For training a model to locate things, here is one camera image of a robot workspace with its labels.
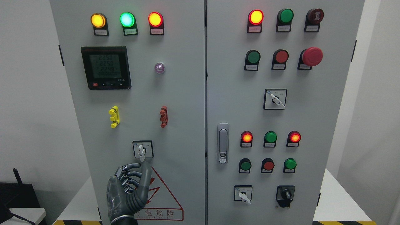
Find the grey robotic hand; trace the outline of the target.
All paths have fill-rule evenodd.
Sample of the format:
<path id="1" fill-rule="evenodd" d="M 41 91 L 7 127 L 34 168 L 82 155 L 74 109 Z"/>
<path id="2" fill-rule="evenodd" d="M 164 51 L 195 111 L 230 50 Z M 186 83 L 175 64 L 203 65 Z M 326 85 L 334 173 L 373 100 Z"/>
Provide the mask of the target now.
<path id="1" fill-rule="evenodd" d="M 117 168 L 106 188 L 110 222 L 122 215 L 134 216 L 146 206 L 151 178 L 152 169 L 146 161 Z"/>

